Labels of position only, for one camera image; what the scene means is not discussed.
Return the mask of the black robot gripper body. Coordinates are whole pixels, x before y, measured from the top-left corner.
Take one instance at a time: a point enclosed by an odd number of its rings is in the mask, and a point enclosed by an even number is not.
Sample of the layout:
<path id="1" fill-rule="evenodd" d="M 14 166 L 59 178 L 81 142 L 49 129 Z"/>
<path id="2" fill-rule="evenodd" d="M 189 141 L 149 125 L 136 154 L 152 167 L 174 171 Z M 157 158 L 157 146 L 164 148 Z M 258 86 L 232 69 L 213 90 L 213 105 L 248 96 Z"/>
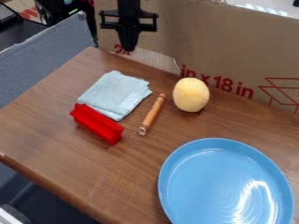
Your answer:
<path id="1" fill-rule="evenodd" d="M 157 30 L 156 13 L 141 9 L 140 0 L 116 0 L 114 10 L 101 10 L 100 27 L 102 29 L 136 28 L 140 32 Z"/>

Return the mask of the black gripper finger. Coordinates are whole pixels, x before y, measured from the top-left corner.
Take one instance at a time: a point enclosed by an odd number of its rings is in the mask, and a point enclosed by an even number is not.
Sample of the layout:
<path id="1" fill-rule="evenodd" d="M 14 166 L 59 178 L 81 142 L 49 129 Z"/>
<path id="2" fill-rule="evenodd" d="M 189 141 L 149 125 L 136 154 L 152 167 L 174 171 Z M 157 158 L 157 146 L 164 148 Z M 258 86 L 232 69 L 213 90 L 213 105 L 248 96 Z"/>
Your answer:
<path id="1" fill-rule="evenodd" d="M 138 30 L 133 29 L 128 33 L 128 51 L 132 52 L 136 49 L 136 44 L 138 40 Z"/>
<path id="2" fill-rule="evenodd" d="M 120 44 L 121 44 L 121 46 L 122 46 L 122 49 L 124 49 L 125 51 L 128 51 L 128 50 L 129 50 L 129 49 L 128 49 L 128 47 L 129 47 L 129 42 L 128 42 L 128 40 L 126 40 L 126 30 L 122 29 L 122 28 L 118 28 L 118 29 L 117 29 L 117 36 L 118 36 L 118 40 L 120 40 Z"/>

